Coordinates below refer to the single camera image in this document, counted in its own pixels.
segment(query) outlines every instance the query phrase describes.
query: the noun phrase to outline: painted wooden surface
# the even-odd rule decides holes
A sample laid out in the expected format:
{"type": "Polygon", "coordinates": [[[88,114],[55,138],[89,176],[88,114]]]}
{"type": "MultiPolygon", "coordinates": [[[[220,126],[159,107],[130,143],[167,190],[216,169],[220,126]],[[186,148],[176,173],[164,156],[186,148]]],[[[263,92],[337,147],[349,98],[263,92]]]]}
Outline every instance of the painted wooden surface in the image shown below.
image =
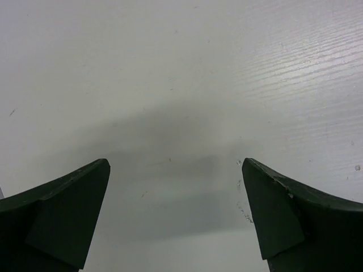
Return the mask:
{"type": "Polygon", "coordinates": [[[0,186],[96,158],[85,271],[267,271],[239,161],[363,202],[361,1],[2,1],[0,186]]]}

